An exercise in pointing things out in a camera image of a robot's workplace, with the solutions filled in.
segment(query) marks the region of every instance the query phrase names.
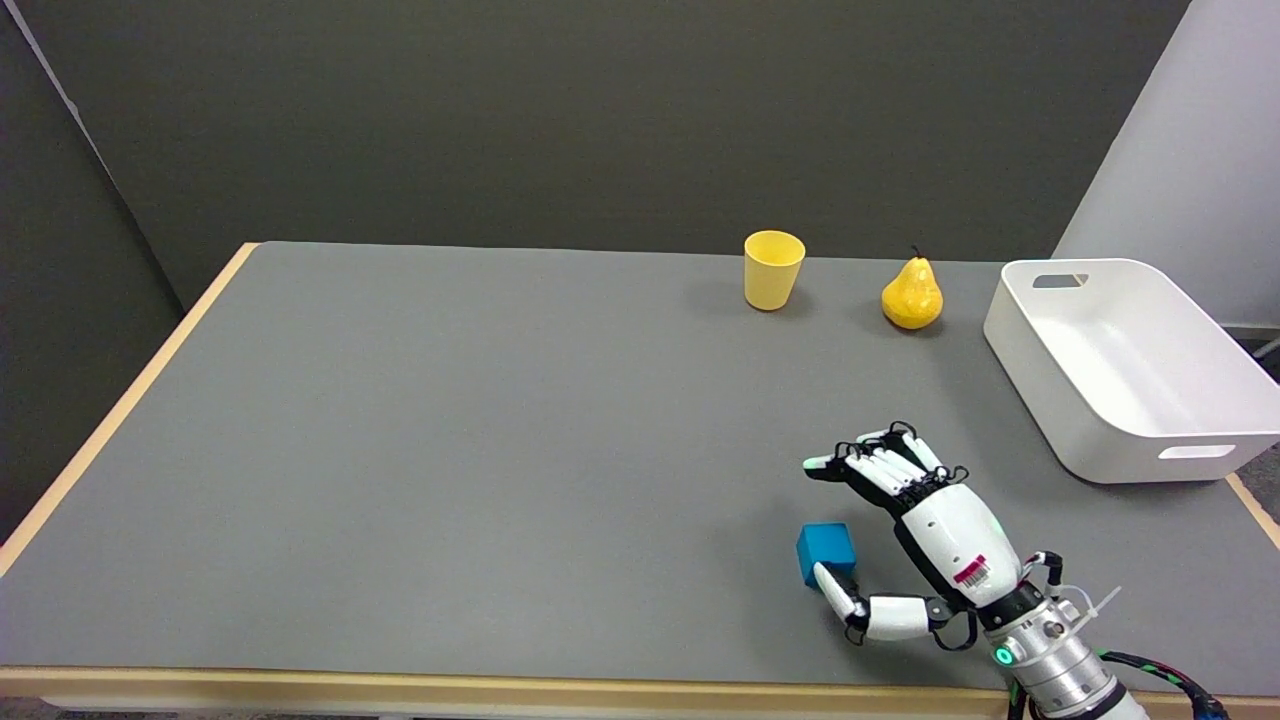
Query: barcode label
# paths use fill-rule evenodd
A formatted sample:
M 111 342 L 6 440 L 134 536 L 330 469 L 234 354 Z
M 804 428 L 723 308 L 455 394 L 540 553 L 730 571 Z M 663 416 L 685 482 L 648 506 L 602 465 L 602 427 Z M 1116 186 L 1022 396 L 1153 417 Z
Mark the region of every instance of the barcode label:
M 972 588 L 980 585 L 989 575 L 991 570 L 987 568 L 987 559 L 979 555 L 964 570 L 956 573 L 954 579 L 961 585 Z

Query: yellow cup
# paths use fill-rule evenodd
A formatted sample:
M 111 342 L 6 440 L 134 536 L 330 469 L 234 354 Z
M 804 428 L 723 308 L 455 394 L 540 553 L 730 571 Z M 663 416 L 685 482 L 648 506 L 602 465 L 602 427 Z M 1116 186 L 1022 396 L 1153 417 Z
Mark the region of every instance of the yellow cup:
M 746 238 L 742 250 L 746 254 L 742 278 L 746 301 L 756 310 L 777 310 L 786 305 L 804 260 L 800 238 L 782 231 L 760 231 Z

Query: table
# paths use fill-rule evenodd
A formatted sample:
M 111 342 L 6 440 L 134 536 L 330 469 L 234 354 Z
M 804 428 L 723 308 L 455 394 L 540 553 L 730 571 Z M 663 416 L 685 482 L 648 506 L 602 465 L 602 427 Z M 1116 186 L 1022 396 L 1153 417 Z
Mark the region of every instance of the table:
M 799 582 L 800 525 L 840 520 L 864 584 L 928 591 L 883 512 L 799 468 L 906 419 L 1020 551 L 1125 587 L 1091 641 L 1275 712 L 1280 533 L 1239 482 L 1070 477 L 982 340 L 998 265 L 938 263 L 946 313 L 919 333 L 879 314 L 896 266 L 810 259 L 760 314 L 736 258 L 246 246 L 0 551 L 0 692 L 997 712 L 980 651 L 851 648 Z

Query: gray table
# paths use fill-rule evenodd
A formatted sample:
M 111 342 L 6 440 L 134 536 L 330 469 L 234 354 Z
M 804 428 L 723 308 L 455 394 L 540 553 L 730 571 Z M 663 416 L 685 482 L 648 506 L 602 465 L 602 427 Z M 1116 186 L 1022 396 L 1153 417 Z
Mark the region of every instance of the gray table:
M 261 246 L 0 580 L 0 665 L 1001 688 L 982 650 L 850 647 L 799 579 L 838 520 L 868 588 L 928 592 L 800 471 L 905 419 L 1020 552 L 1124 585 L 1092 642 L 1280 696 L 1280 552 L 1233 489 L 1073 478 L 983 341 L 998 265 L 938 263 L 914 334 L 897 266 L 809 259 L 762 314 L 736 258 Z

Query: robotic hand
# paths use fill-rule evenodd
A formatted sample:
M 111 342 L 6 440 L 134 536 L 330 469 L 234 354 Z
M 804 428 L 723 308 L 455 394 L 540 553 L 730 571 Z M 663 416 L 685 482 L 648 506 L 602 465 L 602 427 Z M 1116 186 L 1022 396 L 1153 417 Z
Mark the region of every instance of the robotic hand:
M 973 647 L 980 623 L 992 657 L 1014 675 L 1011 719 L 1021 717 L 1029 696 L 1036 717 L 1146 720 L 1103 661 L 1174 682 L 1192 698 L 1197 720 L 1228 719 L 1217 700 L 1172 667 L 1125 653 L 1100 655 L 1080 639 L 1079 630 L 1120 588 L 1098 606 L 1085 594 L 1085 612 L 1064 600 L 1061 589 L 1073 585 L 1062 585 L 1062 559 L 1037 552 L 1020 561 L 987 503 L 961 484 L 968 470 L 942 465 L 911 425 L 896 421 L 837 443 L 831 455 L 806 460 L 804 470 L 817 480 L 845 483 L 888 511 L 893 536 L 937 593 L 863 596 L 851 577 L 814 564 L 818 587 L 855 644 L 933 635 L 942 650 L 961 651 Z M 1037 565 L 1048 568 L 1043 592 L 1028 580 Z M 947 646 L 938 630 L 957 615 L 968 618 L 969 635 Z

